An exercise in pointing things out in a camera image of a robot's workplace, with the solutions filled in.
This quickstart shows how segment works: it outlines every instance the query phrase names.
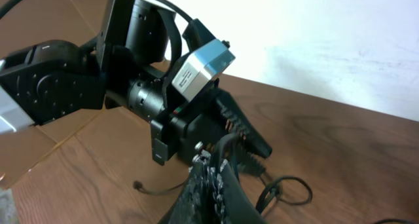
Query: white backdrop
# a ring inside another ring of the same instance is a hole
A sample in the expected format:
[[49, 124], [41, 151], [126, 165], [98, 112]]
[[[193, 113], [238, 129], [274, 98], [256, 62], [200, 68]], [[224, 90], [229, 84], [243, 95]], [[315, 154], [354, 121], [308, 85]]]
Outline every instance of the white backdrop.
[[419, 0], [170, 1], [231, 42], [229, 75], [419, 121]]

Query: wooden table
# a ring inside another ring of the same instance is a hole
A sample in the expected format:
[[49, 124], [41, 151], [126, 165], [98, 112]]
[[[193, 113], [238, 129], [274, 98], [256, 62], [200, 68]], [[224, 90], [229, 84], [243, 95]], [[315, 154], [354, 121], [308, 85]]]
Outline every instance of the wooden table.
[[[273, 176], [294, 175], [313, 188], [306, 206], [278, 203], [269, 223], [419, 221], [419, 122], [375, 113], [259, 83], [223, 76], [221, 87], [274, 148], [264, 161]], [[104, 111], [13, 187], [22, 223], [156, 223], [178, 192], [150, 189], [182, 182], [187, 167], [151, 159], [149, 125], [131, 112]], [[261, 182], [241, 177], [255, 203]], [[302, 196], [285, 184], [287, 196]]]

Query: wood grain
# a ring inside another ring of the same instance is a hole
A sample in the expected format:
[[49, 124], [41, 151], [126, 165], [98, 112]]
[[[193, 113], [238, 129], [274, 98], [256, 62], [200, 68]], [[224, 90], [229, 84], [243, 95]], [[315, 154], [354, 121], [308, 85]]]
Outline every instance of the wood grain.
[[[269, 223], [372, 223], [386, 217], [419, 221], [419, 123], [222, 76], [256, 129], [274, 148], [273, 176], [294, 175], [313, 188], [313, 202], [275, 205]], [[149, 125], [116, 108], [101, 114], [13, 188], [22, 223], [156, 223], [177, 197], [149, 189], [182, 182], [187, 167], [151, 159]], [[252, 203], [261, 182], [241, 176]], [[305, 191], [284, 184], [284, 196]]]

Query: white wall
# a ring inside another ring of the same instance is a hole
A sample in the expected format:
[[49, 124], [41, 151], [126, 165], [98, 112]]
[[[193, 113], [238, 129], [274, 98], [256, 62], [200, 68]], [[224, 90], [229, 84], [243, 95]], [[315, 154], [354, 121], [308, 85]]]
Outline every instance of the white wall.
[[419, 0], [170, 1], [231, 42], [230, 75], [419, 121]]

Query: brown wooden surface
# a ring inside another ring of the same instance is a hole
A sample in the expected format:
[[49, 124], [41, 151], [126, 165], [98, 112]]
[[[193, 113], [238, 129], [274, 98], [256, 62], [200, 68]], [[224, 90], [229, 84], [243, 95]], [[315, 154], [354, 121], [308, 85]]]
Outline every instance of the brown wooden surface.
[[[372, 223], [419, 220], [419, 122], [223, 76], [256, 129], [274, 148], [269, 173], [299, 176], [311, 204], [278, 203], [269, 223]], [[147, 196], [182, 182], [187, 167], [151, 159], [149, 125], [122, 109], [104, 111], [14, 186], [22, 223], [156, 223], [177, 197]], [[258, 179], [241, 177], [255, 203]], [[285, 184], [287, 197], [303, 191]]]

